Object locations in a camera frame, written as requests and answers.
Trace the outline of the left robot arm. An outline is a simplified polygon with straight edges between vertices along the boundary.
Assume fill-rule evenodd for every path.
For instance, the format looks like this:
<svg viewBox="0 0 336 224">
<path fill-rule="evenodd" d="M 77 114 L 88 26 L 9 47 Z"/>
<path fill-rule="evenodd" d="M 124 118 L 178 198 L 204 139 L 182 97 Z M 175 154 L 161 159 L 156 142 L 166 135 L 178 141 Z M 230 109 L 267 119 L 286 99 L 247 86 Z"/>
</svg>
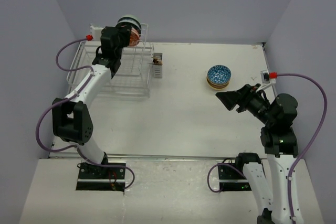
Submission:
<svg viewBox="0 0 336 224">
<path fill-rule="evenodd" d="M 92 138 L 89 108 L 102 87 L 116 75 L 122 51 L 130 44 L 131 31 L 131 24 L 105 27 L 88 74 L 65 98 L 56 98 L 52 103 L 54 135 L 74 144 L 78 154 L 91 164 L 90 171 L 97 178 L 108 175 L 109 164 L 106 153 Z"/>
</svg>

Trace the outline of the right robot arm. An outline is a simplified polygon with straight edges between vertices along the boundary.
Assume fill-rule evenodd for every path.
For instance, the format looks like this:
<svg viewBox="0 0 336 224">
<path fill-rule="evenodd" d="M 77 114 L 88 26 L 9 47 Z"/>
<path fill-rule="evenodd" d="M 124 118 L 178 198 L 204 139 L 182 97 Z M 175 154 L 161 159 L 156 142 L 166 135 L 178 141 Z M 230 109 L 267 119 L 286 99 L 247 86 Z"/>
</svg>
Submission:
<svg viewBox="0 0 336 224">
<path fill-rule="evenodd" d="M 268 184 L 256 153 L 239 153 L 233 166 L 235 174 L 246 178 L 252 190 L 258 208 L 257 223 L 303 223 L 292 168 L 298 157 L 297 138 L 292 129 L 297 100 L 281 93 L 269 102 L 260 84 L 218 92 L 216 97 L 227 110 L 248 111 L 264 124 L 260 140 L 267 155 L 272 184 Z"/>
</svg>

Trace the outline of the yellow star patterned bowl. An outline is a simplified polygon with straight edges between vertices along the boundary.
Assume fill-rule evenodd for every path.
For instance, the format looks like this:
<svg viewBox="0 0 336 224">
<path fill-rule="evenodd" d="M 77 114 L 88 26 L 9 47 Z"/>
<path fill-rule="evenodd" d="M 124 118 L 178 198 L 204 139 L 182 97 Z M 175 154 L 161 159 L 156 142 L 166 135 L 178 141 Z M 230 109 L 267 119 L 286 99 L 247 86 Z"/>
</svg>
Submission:
<svg viewBox="0 0 336 224">
<path fill-rule="evenodd" d="M 207 82 L 210 84 L 210 85 L 212 85 L 212 86 L 227 86 L 227 85 L 229 85 L 229 83 L 230 83 L 230 81 L 227 81 L 227 82 L 224 82 L 224 83 L 217 83 L 217 82 L 212 82 L 212 81 L 210 81 L 210 79 L 206 79 L 207 80 Z"/>
</svg>

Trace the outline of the salmon pink patterned bowl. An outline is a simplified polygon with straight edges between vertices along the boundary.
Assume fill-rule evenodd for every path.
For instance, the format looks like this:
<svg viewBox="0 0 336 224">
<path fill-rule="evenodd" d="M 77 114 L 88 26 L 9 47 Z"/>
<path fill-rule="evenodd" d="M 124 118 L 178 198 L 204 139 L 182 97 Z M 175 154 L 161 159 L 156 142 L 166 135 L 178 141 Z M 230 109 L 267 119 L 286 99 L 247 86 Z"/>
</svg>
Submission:
<svg viewBox="0 0 336 224">
<path fill-rule="evenodd" d="M 140 42 L 140 35 L 135 28 L 131 28 L 129 46 L 137 46 Z"/>
</svg>

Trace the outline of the yellow teal patterned bowl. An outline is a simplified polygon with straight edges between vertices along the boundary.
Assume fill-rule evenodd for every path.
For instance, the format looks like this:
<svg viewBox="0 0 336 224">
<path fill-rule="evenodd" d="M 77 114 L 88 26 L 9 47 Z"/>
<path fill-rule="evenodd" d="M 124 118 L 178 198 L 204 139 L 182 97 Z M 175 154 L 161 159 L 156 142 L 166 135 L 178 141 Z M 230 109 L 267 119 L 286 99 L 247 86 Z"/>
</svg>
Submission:
<svg viewBox="0 0 336 224">
<path fill-rule="evenodd" d="M 227 86 L 212 86 L 212 85 L 208 85 L 209 87 L 211 87 L 212 89 L 215 89 L 215 90 L 222 90 L 222 89 L 225 89 Z"/>
</svg>

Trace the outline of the pink leaf patterned bowl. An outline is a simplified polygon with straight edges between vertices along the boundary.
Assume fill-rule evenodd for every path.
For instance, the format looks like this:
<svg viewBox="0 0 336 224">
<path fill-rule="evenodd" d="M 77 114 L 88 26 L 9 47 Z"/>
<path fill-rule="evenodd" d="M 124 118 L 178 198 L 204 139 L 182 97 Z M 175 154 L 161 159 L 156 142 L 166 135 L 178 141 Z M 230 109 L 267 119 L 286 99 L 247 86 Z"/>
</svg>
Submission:
<svg viewBox="0 0 336 224">
<path fill-rule="evenodd" d="M 225 84 L 215 84 L 215 83 L 209 82 L 208 84 L 214 89 L 223 89 L 229 85 L 229 82 Z"/>
</svg>

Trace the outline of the dark teal white bowl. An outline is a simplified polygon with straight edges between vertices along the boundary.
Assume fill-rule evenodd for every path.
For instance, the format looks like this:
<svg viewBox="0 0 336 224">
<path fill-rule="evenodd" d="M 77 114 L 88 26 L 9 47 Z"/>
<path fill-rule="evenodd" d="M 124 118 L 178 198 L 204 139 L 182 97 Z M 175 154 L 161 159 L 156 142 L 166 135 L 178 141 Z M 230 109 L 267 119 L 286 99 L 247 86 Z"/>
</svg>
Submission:
<svg viewBox="0 0 336 224">
<path fill-rule="evenodd" d="M 231 76 L 231 70 L 224 65 L 212 66 L 207 72 L 207 78 L 210 79 L 210 81 L 217 83 L 230 81 Z"/>
</svg>

